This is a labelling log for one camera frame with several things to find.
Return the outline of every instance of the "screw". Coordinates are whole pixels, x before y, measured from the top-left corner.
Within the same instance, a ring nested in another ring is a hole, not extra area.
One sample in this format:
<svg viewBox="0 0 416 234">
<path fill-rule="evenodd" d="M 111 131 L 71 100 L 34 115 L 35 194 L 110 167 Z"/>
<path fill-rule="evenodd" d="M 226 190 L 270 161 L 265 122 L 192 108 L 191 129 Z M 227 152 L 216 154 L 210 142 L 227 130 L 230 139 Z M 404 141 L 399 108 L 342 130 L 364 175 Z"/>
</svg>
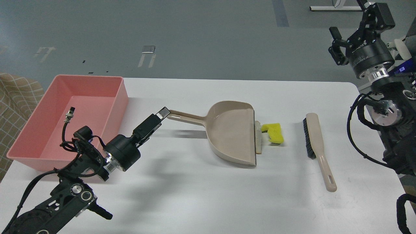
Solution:
<svg viewBox="0 0 416 234">
<path fill-rule="evenodd" d="M 71 188 L 71 190 L 72 190 L 73 193 L 78 194 L 82 191 L 82 187 L 81 187 L 81 185 L 76 184 Z"/>
</svg>

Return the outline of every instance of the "sponge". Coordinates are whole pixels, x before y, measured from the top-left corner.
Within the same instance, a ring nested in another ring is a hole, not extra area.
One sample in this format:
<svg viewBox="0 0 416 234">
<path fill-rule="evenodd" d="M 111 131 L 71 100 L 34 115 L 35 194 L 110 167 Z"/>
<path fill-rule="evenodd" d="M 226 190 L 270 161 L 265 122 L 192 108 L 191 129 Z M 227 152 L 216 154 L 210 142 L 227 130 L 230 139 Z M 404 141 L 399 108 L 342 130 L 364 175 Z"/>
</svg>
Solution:
<svg viewBox="0 0 416 234">
<path fill-rule="evenodd" d="M 269 134 L 270 137 L 270 142 L 272 143 L 276 143 L 276 144 L 281 144 L 284 142 L 283 136 L 282 136 L 282 130 L 280 128 L 280 124 L 276 123 L 276 124 L 263 124 L 261 126 L 261 131 L 265 132 L 267 131 L 267 133 Z"/>
</svg>

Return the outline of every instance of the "floor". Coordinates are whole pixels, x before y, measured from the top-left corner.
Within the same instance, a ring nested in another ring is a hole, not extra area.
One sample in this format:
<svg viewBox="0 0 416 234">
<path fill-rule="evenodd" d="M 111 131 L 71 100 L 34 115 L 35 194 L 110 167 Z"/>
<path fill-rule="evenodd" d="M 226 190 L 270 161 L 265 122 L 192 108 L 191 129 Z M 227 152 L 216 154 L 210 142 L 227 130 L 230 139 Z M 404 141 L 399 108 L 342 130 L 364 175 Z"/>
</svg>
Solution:
<svg viewBox="0 0 416 234">
<path fill-rule="evenodd" d="M 384 42 L 405 35 L 416 2 L 380 2 L 396 22 Z M 362 13 L 311 12 L 311 5 L 332 1 L 0 1 L 0 72 L 45 90 L 58 74 L 366 84 L 327 51 L 328 28 L 347 38 Z M 142 58 L 146 45 L 155 53 Z"/>
</svg>

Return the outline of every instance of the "metal connector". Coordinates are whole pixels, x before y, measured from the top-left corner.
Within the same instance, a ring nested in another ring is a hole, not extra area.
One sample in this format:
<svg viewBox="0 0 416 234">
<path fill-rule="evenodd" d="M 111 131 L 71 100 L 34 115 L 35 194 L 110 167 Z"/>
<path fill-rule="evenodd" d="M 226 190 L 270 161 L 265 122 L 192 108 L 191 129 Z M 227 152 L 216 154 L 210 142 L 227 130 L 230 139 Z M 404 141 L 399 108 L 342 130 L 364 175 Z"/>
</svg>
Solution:
<svg viewBox="0 0 416 234">
<path fill-rule="evenodd" d="M 163 107 L 158 113 L 156 113 L 156 116 L 159 117 L 159 119 L 162 121 L 164 118 L 166 118 L 171 112 L 166 108 Z"/>
<path fill-rule="evenodd" d="M 64 120 L 65 123 L 69 123 L 69 121 L 72 119 L 72 117 L 74 117 L 74 111 L 75 111 L 75 107 L 71 107 L 68 111 L 68 113 L 65 115 L 66 118 Z"/>
</svg>

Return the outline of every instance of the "brush handle hole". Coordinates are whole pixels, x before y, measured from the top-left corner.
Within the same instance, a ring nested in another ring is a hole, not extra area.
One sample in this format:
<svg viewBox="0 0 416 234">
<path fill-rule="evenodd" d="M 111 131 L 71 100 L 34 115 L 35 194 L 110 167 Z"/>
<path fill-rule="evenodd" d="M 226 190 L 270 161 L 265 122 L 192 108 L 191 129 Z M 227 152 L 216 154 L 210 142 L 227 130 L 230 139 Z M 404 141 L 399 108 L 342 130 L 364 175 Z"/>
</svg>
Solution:
<svg viewBox="0 0 416 234">
<path fill-rule="evenodd" d="M 332 178 L 332 176 L 331 175 L 328 175 L 328 179 L 329 179 L 329 182 L 331 183 L 331 184 L 334 184 L 335 182 L 334 182 L 334 178 Z"/>
</svg>

